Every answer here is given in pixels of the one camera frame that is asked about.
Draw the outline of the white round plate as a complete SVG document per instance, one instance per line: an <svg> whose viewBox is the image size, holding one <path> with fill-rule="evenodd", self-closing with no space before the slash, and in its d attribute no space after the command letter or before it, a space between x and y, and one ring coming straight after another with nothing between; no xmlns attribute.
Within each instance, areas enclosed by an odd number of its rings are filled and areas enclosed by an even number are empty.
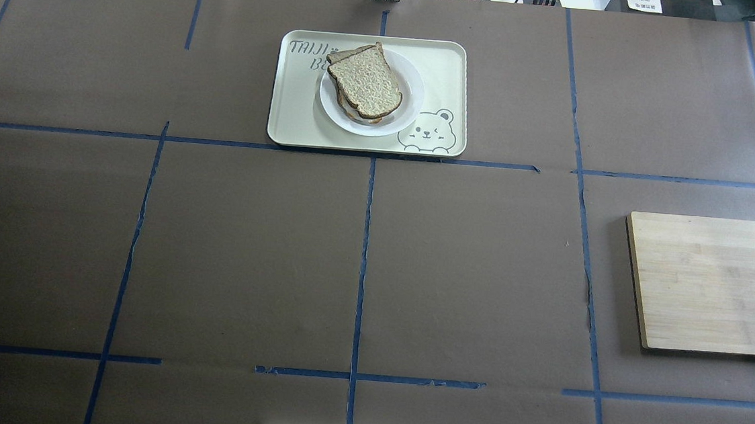
<svg viewBox="0 0 755 424"><path fill-rule="evenodd" d="M338 127L356 136L393 136L408 128L420 114L425 98L425 86L417 68L401 54L384 50L387 65L397 75L402 103L394 112L385 116L379 123L368 124L349 117L337 97L336 82L325 72L320 79L319 93L316 94L324 113Z"/></svg>

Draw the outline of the black box with label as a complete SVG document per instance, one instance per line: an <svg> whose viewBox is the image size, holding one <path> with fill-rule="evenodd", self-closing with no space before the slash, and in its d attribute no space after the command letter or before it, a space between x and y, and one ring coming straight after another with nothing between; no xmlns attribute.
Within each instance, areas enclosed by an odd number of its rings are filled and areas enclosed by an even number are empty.
<svg viewBox="0 0 755 424"><path fill-rule="evenodd" d="M604 11L717 20L712 0L610 0Z"/></svg>

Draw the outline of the wooden cutting board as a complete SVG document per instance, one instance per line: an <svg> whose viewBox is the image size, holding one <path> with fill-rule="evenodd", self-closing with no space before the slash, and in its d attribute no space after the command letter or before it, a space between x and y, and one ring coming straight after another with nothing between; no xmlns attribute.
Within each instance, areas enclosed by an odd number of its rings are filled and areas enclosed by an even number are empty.
<svg viewBox="0 0 755 424"><path fill-rule="evenodd" d="M631 212L641 345L755 355L755 221Z"/></svg>

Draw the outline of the cream bear tray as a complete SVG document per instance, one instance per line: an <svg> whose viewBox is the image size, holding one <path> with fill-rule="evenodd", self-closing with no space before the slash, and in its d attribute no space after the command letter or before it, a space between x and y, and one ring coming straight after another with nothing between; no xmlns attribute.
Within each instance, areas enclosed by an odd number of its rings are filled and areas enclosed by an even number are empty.
<svg viewBox="0 0 755 424"><path fill-rule="evenodd" d="M393 136L356 136L338 127L319 103L320 79L329 52L381 42L419 71L425 98L420 114ZM278 145L413 155L458 157L467 143L467 60L461 44L333 31L294 30L281 41L267 133Z"/></svg>

